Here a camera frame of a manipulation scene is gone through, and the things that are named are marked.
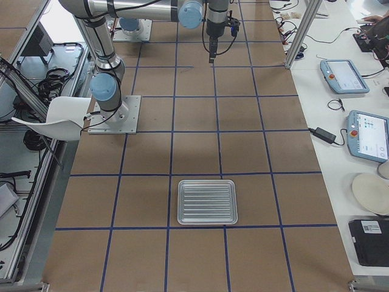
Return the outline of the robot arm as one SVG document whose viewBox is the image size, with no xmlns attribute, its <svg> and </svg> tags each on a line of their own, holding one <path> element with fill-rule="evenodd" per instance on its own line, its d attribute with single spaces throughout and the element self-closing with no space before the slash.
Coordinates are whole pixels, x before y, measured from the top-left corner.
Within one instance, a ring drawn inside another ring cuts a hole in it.
<svg viewBox="0 0 389 292">
<path fill-rule="evenodd" d="M 120 123 L 128 117 L 121 82 L 125 65 L 117 56 L 107 27 L 106 16 L 117 16 L 114 1 L 60 1 L 71 13 L 92 52 L 97 74 L 90 82 L 91 93 L 107 123 Z"/>
<path fill-rule="evenodd" d="M 124 34 L 138 37 L 152 20 L 179 23 L 186 29 L 202 27 L 203 47 L 213 63 L 218 55 L 231 48 L 218 52 L 219 38 L 226 28 L 232 38 L 238 36 L 240 21 L 232 16 L 231 1 L 108 1 L 107 14 L 119 20 Z"/>
</svg>

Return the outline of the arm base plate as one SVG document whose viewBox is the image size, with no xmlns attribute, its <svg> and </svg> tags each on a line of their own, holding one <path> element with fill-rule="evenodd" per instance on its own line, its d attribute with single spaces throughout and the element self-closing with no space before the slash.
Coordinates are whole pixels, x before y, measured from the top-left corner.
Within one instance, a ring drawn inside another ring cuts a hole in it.
<svg viewBox="0 0 389 292">
<path fill-rule="evenodd" d="M 114 42 L 149 42 L 151 35 L 152 20 L 119 18 L 114 29 Z"/>
<path fill-rule="evenodd" d="M 141 99 L 141 96 L 124 96 L 122 105 L 112 117 L 112 113 L 101 111 L 98 103 L 95 102 L 94 111 L 99 111 L 100 114 L 91 117 L 88 133 L 136 134 Z"/>
</svg>

